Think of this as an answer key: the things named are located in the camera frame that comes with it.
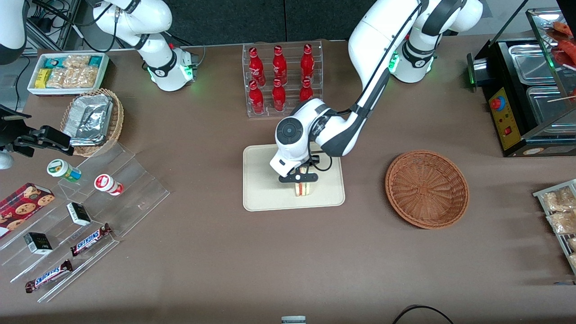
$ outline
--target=wicker basket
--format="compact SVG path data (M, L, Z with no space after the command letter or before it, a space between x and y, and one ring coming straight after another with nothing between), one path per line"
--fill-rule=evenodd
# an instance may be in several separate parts
M112 91L107 89L98 89L95 91L86 92L80 96L95 95L107 95L114 101L114 106L112 107L112 116L110 117L110 124L108 125L108 134L106 135L106 142L101 146L75 146L74 155L90 157L100 148L110 147L111 144L116 142L120 137L120 132L122 131L122 123L124 122L124 108L122 107L122 103L120 100L118 100L118 97ZM68 105L68 109L64 113L64 118L60 122L60 131L64 130L64 126L68 120L68 114L70 113L71 107L72 103Z
M394 210L422 228L451 226L468 208L468 184L462 172L446 157L428 150L397 157L386 172L385 188Z

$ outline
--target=coca-cola bottle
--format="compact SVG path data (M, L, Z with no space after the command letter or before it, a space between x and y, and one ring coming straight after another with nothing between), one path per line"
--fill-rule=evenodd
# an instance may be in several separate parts
M264 113L264 96L262 95L262 91L258 89L258 84L256 80L250 80L250 93L248 96L250 97L250 105L252 106L252 110L254 110L254 114L261 115Z
M262 60L258 57L258 50L256 47L251 47L248 52L250 53L250 74L256 80L259 87L266 84L266 77L264 76L264 65Z
M300 60L301 81L310 79L310 83L314 83L314 57L312 56L312 45L304 45L304 55Z
M312 99L314 91L310 89L310 79L304 79L302 82L302 89L300 89L300 102Z
M286 65L286 58L282 55L282 46L274 46L274 59L272 60L274 67L274 77L280 79L282 85L288 83L288 71Z
M284 107L286 105L286 91L282 86L282 81L278 78L274 79L272 98L274 99L274 109L279 112L284 111Z

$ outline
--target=white container with green label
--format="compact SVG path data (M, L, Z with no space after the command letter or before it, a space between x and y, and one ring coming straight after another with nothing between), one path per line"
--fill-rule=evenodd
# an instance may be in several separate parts
M61 159L56 159L48 163L46 171L51 176L66 179L70 182L76 182L82 176L82 171L74 168L70 163Z

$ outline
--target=table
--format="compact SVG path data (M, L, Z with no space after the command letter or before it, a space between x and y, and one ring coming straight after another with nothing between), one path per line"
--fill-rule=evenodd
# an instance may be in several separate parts
M242 152L274 143L278 120L246 116L242 47L209 47L198 81L174 93L150 81L135 51L110 52L104 86L126 111L120 142L172 194L52 302L2 280L0 322L389 323L425 304L456 323L573 323L576 288L552 285L573 277L531 193L574 178L576 159L502 157L482 93L467 89L466 54L485 41L446 37L422 82L392 79L342 158L342 206L256 213L242 206ZM346 109L361 91L347 44L325 41L324 55L325 101ZM59 125L69 101L30 96L28 124ZM388 165L414 149L465 175L470 206L456 225L417 229L385 198ZM57 157L15 156L0 197L25 182L55 185L45 168Z

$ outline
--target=cookie box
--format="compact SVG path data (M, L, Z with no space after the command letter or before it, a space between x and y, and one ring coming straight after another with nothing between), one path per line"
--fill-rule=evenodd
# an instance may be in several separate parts
M38 78L38 73L40 69L44 68L44 64L48 59L61 58L68 55L87 55L87 56L101 56L102 61L98 67L98 73L96 75L96 81L91 88L36 88L35 82ZM88 91L94 91L100 89L102 80L104 79L104 73L106 72L106 67L108 66L109 58L105 53L87 52L87 51L73 51L73 52L55 52L49 54L42 54L38 57L38 62L36 62L36 67L34 68L34 73L28 82L28 92L36 96L67 96L67 95L77 95L80 93L85 93Z
M49 189L27 183L0 201L0 239L53 200Z

